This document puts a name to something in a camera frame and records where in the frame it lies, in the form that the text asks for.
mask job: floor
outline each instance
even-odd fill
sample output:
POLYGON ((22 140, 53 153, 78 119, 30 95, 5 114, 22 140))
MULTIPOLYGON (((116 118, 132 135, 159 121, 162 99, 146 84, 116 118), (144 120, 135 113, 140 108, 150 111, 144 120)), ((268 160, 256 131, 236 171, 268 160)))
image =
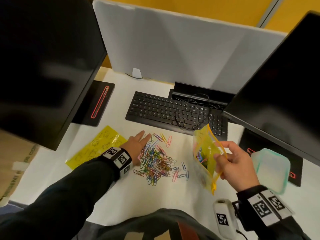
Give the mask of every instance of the floor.
MULTIPOLYGON (((9 201, 6 206, 0 207, 0 222, 10 217, 11 214, 22 211, 25 207, 27 205, 9 201)), ((94 240, 96 239, 98 229, 101 227, 103 226, 86 221, 78 235, 74 236, 72 240, 94 240)))

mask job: white desk surface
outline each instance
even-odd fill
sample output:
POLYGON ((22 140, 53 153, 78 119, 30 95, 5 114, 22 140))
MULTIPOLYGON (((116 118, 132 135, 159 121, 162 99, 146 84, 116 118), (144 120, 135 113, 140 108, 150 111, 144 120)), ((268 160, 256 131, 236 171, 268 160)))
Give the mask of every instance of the white desk surface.
MULTIPOLYGON (((93 213, 87 219, 101 225, 114 225, 124 220, 154 212, 160 208, 182 210, 219 236, 213 212, 213 202, 218 198, 237 200, 235 190, 226 180, 219 179, 214 196, 202 189, 196 180, 193 169, 188 163, 192 158, 192 136, 158 129, 131 121, 125 116, 135 91, 168 97, 173 84, 153 80, 136 80, 125 74, 115 73, 112 69, 100 69, 103 81, 115 84, 115 89, 102 116, 98 127, 71 124, 57 151, 41 148, 31 162, 10 200, 31 204, 51 184, 71 172, 65 161, 82 149, 106 125, 128 139, 141 130, 146 133, 162 132, 166 137, 172 135, 168 155, 177 160, 177 165, 184 161, 190 171, 189 180, 161 178, 156 186, 147 184, 145 178, 130 172, 127 178, 120 180, 95 205, 93 213)), ((228 124, 228 140, 239 142, 243 127, 228 124)), ((303 161, 301 187, 289 183, 281 198, 294 210, 294 218, 311 239, 320 235, 320 167, 303 161)), ((240 230, 248 239, 257 239, 254 232, 245 232, 239 222, 240 230)))

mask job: black keyboard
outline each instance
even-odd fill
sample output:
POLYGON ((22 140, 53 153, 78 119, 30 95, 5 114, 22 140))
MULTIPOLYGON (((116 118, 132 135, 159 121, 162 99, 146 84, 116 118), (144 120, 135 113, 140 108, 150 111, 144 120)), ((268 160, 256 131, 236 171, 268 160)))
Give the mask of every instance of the black keyboard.
POLYGON ((135 92, 125 119, 188 135, 209 124, 215 137, 226 141, 228 119, 221 113, 218 109, 135 92))

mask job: plastic bag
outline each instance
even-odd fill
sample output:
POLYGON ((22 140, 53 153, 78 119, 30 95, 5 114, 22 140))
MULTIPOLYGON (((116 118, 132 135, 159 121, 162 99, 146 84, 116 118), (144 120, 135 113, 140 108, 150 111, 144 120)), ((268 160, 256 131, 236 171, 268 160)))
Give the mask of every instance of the plastic bag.
POLYGON ((100 133, 90 141, 84 148, 66 161, 72 170, 90 159, 100 156, 110 147, 119 147, 127 140, 119 135, 110 126, 106 126, 100 133))
POLYGON ((221 154, 221 150, 216 146, 221 147, 225 156, 225 149, 217 138, 213 135, 209 125, 202 129, 198 129, 193 135, 193 165, 197 177, 201 181, 203 187, 209 190, 213 195, 216 190, 216 181, 220 174, 215 173, 216 161, 214 154, 221 154))

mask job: black monitor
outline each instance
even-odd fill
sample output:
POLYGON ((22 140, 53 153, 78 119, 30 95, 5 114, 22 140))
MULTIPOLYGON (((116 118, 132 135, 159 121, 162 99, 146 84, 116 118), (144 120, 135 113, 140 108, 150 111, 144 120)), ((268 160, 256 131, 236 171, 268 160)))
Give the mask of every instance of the black monitor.
POLYGON ((0 0, 0 128, 56 150, 106 57, 88 0, 0 0))
POLYGON ((320 165, 320 15, 309 12, 223 115, 320 165))

